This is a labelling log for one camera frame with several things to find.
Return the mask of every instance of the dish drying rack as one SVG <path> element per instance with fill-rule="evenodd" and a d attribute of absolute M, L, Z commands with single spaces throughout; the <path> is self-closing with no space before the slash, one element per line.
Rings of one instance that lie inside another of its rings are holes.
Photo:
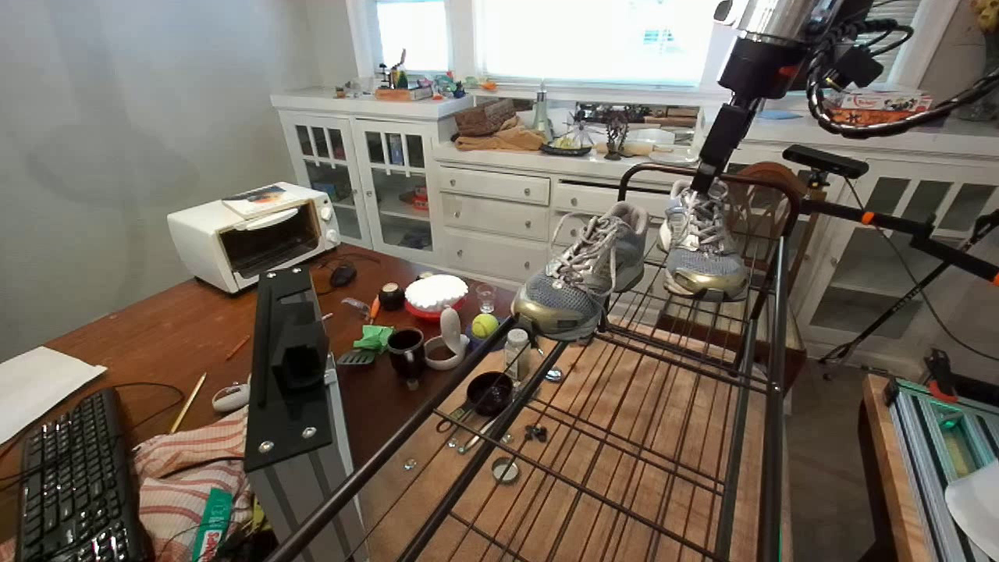
<path fill-rule="evenodd" d="M 669 193 L 687 176 L 633 167 L 618 200 Z M 753 168 L 723 180 L 728 229 L 753 271 L 743 299 L 672 297 L 664 256 L 646 245 L 641 287 L 608 299 L 594 341 L 539 341 L 496 418 L 440 433 L 464 383 L 504 370 L 504 352 L 491 351 L 516 317 L 504 323 L 275 558 L 351 508 L 362 530 L 339 534 L 343 558 L 776 558 L 791 235 L 802 190 Z"/>

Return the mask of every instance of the computer keyboard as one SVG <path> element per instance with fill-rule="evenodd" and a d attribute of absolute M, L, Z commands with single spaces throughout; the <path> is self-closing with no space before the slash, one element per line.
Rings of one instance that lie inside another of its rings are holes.
<path fill-rule="evenodd" d="M 149 558 L 116 391 L 22 443 L 19 558 Z"/>

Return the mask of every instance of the wooden table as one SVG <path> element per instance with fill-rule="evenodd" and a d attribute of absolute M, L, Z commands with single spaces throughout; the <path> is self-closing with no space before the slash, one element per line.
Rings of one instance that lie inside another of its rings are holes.
<path fill-rule="evenodd" d="M 919 483 L 905 460 L 905 443 L 889 405 L 883 403 L 883 391 L 885 378 L 866 378 L 859 437 L 876 534 L 866 558 L 937 558 Z"/>
<path fill-rule="evenodd" d="M 357 264 L 357 280 L 334 290 L 328 277 L 339 262 Z M 418 276 L 408 262 L 358 248 L 339 248 L 307 264 L 313 270 L 320 313 L 331 313 L 331 352 L 347 352 L 362 327 L 362 313 L 343 307 L 347 297 L 371 304 L 382 284 L 407 284 Z M 458 315 L 464 326 L 478 313 L 482 297 L 491 297 L 496 309 L 505 309 L 508 304 L 504 290 L 471 284 L 468 299 L 458 304 Z M 216 423 L 217 415 L 211 409 L 211 393 L 233 382 L 248 382 L 250 375 L 250 334 L 256 317 L 252 313 L 256 290 L 229 297 L 209 284 L 185 280 L 50 341 L 48 348 L 58 352 L 105 365 L 105 375 L 100 382 L 68 397 L 50 415 L 68 409 L 97 386 L 117 386 L 125 423 L 130 428 L 130 439 L 137 443 L 142 437 L 170 431 L 182 409 L 182 400 L 207 370 L 209 378 L 182 428 Z M 414 326 L 407 313 L 382 313 L 377 323 Z M 418 391 L 407 391 L 390 370 L 386 358 L 377 358 L 373 367 L 339 370 L 353 460 L 364 461 L 428 397 L 435 397 L 444 382 L 445 375 L 428 370 Z M 9 448 L 9 453 L 0 460 L 0 479 L 11 479 L 19 471 L 19 461 L 19 448 Z M 0 538 L 17 534 L 17 495 L 17 483 L 9 483 L 0 495 Z"/>

